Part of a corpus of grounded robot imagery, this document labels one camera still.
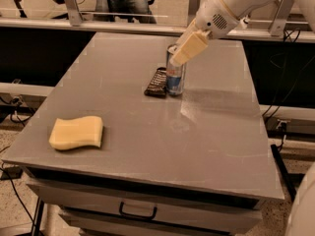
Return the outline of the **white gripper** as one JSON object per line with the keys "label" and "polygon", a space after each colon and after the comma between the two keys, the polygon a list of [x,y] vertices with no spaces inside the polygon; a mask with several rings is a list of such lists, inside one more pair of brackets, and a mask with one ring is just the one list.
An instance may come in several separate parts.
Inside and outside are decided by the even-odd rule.
{"label": "white gripper", "polygon": [[205,0],[184,33],[176,41],[170,63],[179,67],[208,47],[210,38],[221,38],[239,24],[232,6],[236,0]]}

